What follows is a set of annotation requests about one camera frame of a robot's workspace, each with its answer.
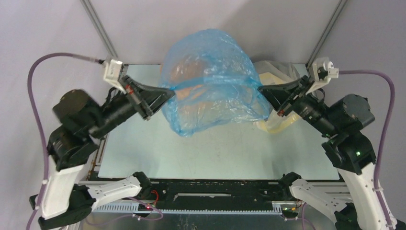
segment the white wall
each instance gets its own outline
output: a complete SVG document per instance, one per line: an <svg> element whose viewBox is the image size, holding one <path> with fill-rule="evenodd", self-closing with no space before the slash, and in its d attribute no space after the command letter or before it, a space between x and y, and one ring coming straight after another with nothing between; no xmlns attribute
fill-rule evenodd
<svg viewBox="0 0 406 230"><path fill-rule="evenodd" d="M219 28L253 59L306 63L339 0L92 0L118 56L160 64L184 36Z"/></svg>
<svg viewBox="0 0 406 230"><path fill-rule="evenodd" d="M27 94L27 73L39 57L75 52L104 58L101 43L81 3L64 1L0 1L0 222L2 229L25 229L31 214L28 197L42 180L42 150ZM59 126L52 107L74 88L87 90L98 102L107 84L96 64L58 57L34 73L34 96L45 136ZM35 220L34 228L39 229Z"/></svg>
<svg viewBox="0 0 406 230"><path fill-rule="evenodd" d="M340 70L375 69L395 83L396 100L384 148L381 183L392 212L406 220L406 1L349 1L321 50ZM341 75L326 88L326 102L356 93L367 97L375 122L363 133L378 151L389 87L374 75Z"/></svg>

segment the white table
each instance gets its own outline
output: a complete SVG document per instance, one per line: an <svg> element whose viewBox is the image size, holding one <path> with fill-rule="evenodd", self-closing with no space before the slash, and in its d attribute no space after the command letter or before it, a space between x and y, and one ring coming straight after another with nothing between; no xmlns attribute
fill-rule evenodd
<svg viewBox="0 0 406 230"><path fill-rule="evenodd" d="M297 68L303 75L304 65ZM131 65L127 74L157 86L159 65ZM150 121L134 115L109 134L99 177L143 171L149 178L270 180L296 172L305 179L336 180L338 173L321 147L325 141L303 120L279 134L232 123L183 138L161 112Z"/></svg>

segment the translucent plastic bag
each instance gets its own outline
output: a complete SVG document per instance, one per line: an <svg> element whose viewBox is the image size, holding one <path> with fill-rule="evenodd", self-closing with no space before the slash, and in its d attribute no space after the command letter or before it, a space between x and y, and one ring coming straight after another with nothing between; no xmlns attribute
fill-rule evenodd
<svg viewBox="0 0 406 230"><path fill-rule="evenodd" d="M254 63L254 66L263 85L285 84L300 78L292 63L259 61ZM291 112L288 116L280 117L275 110L272 110L268 119L256 121L254 125L269 133L279 133L300 118L295 112Z"/></svg>
<svg viewBox="0 0 406 230"><path fill-rule="evenodd" d="M270 105L257 90L261 85L251 60L230 35L199 31L173 45L164 59L161 87L176 96L162 112L180 136L265 119Z"/></svg>

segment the plastic bag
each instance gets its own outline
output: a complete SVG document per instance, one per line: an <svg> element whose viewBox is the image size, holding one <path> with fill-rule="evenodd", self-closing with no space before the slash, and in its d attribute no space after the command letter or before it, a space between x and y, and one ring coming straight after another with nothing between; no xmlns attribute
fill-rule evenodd
<svg viewBox="0 0 406 230"><path fill-rule="evenodd" d="M230 35L199 31L173 45L164 59L161 87L176 96L162 112L180 136L265 119L270 105L257 90L261 85L251 60Z"/></svg>
<svg viewBox="0 0 406 230"><path fill-rule="evenodd" d="M254 66L263 85L285 84L300 78L292 63L259 61L254 63ZM268 119L256 121L254 125L269 133L279 133L298 119L301 119L301 117L295 112L280 117L275 110L272 110Z"/></svg>

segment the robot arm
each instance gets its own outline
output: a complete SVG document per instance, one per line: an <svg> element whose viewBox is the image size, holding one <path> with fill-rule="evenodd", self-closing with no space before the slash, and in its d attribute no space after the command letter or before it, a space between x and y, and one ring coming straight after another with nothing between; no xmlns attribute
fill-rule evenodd
<svg viewBox="0 0 406 230"><path fill-rule="evenodd" d="M289 188L290 195L326 215L336 224L337 229L389 229L373 188L376 156L372 144L360 132L375 120L367 99L349 94L328 107L310 92L326 85L331 78L337 78L338 69L333 67L328 58L319 58L310 67L310 74L311 78L303 76L295 82L262 86L258 90L278 111L279 116L294 111L323 137L328 138L322 147L347 184L353 203L334 200L295 173L282 178L281 185ZM403 222L393 216L391 219L394 228L406 229Z"/></svg>
<svg viewBox="0 0 406 230"><path fill-rule="evenodd" d="M43 230L79 222L99 206L125 197L150 193L151 182L143 172L102 186L78 186L77 176L98 148L101 139L132 115L149 120L174 91L150 87L125 75L125 65L116 60L104 63L104 79L121 92L99 106L85 91L71 90L54 106L61 126L51 133L47 146L49 177L38 222ZM30 197L32 208L37 195Z"/></svg>

